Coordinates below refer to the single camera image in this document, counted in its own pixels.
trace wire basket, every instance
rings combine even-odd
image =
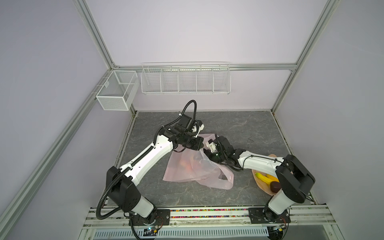
[[[228,94],[229,65],[143,68],[141,90],[144,94]]]
[[[136,71],[113,70],[96,98],[104,110],[128,111],[139,85]]]

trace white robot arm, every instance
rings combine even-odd
[[[184,114],[191,103],[195,104],[193,118]],[[140,215],[143,222],[148,224],[154,222],[156,207],[140,194],[136,186],[160,158],[179,144],[197,151],[203,147],[203,138],[198,134],[204,125],[195,119],[195,114],[196,102],[191,100],[176,120],[159,128],[154,141],[139,155],[120,169],[111,167],[108,170],[106,189],[96,208],[98,219],[105,219],[122,209],[124,212]],[[274,158],[244,149],[234,149],[223,136],[216,136],[215,140],[210,140],[209,149],[204,149],[204,152],[211,161],[227,164],[234,170],[258,170],[279,179],[281,189],[264,207],[263,217],[268,222],[275,222],[294,202],[304,202],[315,181],[308,170],[292,155]],[[101,208],[107,196],[119,207],[106,215],[101,215]]]

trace banana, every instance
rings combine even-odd
[[[275,181],[275,182],[279,182],[279,179],[275,178],[275,177],[272,176],[272,175],[267,174],[266,177],[272,179],[272,180]]]
[[[256,177],[258,177],[261,181],[265,182],[266,184],[271,184],[271,182],[275,182],[274,180],[265,177],[263,174],[256,172]]]

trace vent grille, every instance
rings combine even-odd
[[[144,228],[139,228],[137,234],[143,237]],[[156,238],[224,238],[224,237],[267,237],[269,236],[267,227],[248,226],[248,227],[201,227],[201,228],[163,228],[159,231]],[[93,239],[134,239],[131,229],[99,229]]]

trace tan plate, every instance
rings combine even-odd
[[[270,154],[268,157],[277,157],[277,156],[275,154]],[[261,181],[260,178],[256,177],[256,175],[255,175],[256,172],[259,172],[259,171],[256,171],[256,170],[252,169],[253,178],[255,179],[256,184],[259,186],[259,188],[261,188],[264,192],[268,193],[271,196],[276,195],[276,193],[273,193],[271,191],[271,188],[270,188],[270,186],[268,184],[266,184],[265,182]]]

